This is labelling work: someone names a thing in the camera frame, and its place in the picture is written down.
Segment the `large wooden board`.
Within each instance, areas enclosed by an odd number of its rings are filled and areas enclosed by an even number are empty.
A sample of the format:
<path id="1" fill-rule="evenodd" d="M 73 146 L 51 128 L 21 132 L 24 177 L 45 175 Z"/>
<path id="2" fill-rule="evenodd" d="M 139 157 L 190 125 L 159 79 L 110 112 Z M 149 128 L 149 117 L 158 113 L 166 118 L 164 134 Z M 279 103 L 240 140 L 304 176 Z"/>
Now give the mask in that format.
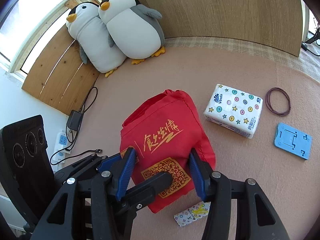
<path id="1" fill-rule="evenodd" d="M 223 37 L 300 54 L 300 0 L 139 0 L 158 10 L 166 37 Z"/>

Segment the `red fabric tote bag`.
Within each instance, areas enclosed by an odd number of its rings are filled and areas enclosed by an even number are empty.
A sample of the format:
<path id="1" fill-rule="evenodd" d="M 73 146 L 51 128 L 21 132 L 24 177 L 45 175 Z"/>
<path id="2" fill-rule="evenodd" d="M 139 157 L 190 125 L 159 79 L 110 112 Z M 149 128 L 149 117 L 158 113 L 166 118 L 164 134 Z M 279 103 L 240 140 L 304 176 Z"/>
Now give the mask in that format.
<path id="1" fill-rule="evenodd" d="M 216 157 L 192 98 L 182 90 L 167 89 L 141 104 L 122 124 L 120 152 L 132 147 L 135 184 L 165 171 L 172 184 L 148 205 L 157 213 L 194 188 L 188 159 L 195 149 L 202 161 L 215 167 Z"/>

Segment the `patterned lighter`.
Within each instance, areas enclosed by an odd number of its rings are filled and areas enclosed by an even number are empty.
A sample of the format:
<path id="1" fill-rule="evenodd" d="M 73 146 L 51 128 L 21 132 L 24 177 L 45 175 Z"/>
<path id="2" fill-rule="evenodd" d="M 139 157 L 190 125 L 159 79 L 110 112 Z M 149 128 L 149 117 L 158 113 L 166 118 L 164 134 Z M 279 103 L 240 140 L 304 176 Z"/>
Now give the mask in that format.
<path id="1" fill-rule="evenodd" d="M 199 202 L 188 209 L 174 215 L 178 226 L 186 226 L 209 214 L 210 202 Z"/>

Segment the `white power strip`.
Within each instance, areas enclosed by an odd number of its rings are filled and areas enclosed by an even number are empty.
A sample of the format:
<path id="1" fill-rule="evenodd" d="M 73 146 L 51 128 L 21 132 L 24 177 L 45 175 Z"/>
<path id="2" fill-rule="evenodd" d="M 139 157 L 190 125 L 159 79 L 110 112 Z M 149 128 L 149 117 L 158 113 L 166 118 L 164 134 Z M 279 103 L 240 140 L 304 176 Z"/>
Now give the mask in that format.
<path id="1" fill-rule="evenodd" d="M 64 164 L 64 159 L 68 157 L 70 154 L 69 151 L 67 151 L 67 147 L 71 143 L 67 139 L 67 134 L 65 131 L 61 131 L 57 134 L 55 147 L 54 147 L 54 156 L 52 157 L 52 163 L 55 165 Z"/>

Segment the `patterned tissue pack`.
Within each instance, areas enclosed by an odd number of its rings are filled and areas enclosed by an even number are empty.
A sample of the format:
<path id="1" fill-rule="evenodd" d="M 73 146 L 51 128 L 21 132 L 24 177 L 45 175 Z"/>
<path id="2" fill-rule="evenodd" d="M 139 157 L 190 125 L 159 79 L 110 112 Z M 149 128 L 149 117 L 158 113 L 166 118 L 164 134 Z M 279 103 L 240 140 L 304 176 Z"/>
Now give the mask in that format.
<path id="1" fill-rule="evenodd" d="M 262 108 L 261 97 L 217 84 L 203 114 L 208 121 L 251 139 L 256 132 Z"/>

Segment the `larger penguin plush toy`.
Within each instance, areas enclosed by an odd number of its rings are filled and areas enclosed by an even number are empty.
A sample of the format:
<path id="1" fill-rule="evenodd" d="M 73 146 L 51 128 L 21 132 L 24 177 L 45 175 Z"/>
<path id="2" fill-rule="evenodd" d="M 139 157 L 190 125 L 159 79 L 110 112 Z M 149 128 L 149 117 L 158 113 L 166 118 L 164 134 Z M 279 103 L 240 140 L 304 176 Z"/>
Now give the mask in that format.
<path id="1" fill-rule="evenodd" d="M 109 77 L 126 60 L 125 54 L 116 46 L 110 47 L 109 32 L 98 12 L 99 5 L 83 2 L 74 7 L 66 18 L 66 27 L 72 38 L 77 40 L 80 57 L 88 61 Z"/>

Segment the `black power adapter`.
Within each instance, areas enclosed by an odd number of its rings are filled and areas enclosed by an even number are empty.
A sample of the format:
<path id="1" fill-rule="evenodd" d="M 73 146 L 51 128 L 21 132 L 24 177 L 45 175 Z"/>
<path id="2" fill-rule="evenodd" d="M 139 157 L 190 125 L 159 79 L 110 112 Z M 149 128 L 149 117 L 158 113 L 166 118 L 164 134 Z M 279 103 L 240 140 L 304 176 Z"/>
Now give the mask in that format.
<path id="1" fill-rule="evenodd" d="M 83 114 L 79 111 L 72 110 L 67 120 L 67 128 L 72 131 L 78 131 L 82 123 Z"/>

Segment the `blue plastic phone stand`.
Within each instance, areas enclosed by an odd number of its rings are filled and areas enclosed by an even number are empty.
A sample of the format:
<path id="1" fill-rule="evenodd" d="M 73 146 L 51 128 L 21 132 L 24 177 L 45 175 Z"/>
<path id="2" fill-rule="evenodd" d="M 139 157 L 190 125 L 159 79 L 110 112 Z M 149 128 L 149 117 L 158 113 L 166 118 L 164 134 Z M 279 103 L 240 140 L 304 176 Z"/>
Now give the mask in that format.
<path id="1" fill-rule="evenodd" d="M 280 122 L 274 137 L 274 146 L 304 160 L 309 159 L 312 136 Z"/>

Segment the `pine slat headboard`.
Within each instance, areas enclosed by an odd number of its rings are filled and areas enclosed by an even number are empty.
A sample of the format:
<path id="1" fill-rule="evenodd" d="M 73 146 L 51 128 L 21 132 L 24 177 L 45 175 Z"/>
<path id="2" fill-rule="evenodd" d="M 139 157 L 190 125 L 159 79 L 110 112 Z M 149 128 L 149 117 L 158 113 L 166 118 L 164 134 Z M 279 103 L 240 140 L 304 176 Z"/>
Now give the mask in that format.
<path id="1" fill-rule="evenodd" d="M 69 115 L 79 110 L 99 72 L 80 58 L 78 42 L 69 35 L 66 11 L 62 27 L 50 39 L 29 70 L 22 89 L 37 100 Z"/>

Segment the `smaller penguin plush toy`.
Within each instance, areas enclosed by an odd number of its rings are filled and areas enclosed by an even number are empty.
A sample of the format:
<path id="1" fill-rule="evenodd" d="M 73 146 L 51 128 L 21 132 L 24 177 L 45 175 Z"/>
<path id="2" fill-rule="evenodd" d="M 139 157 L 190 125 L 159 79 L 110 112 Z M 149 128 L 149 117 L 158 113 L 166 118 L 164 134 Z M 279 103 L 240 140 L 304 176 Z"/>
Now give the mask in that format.
<path id="1" fill-rule="evenodd" d="M 109 46 L 116 45 L 132 64 L 165 53 L 159 11 L 139 0 L 102 0 L 98 12 L 109 32 Z"/>

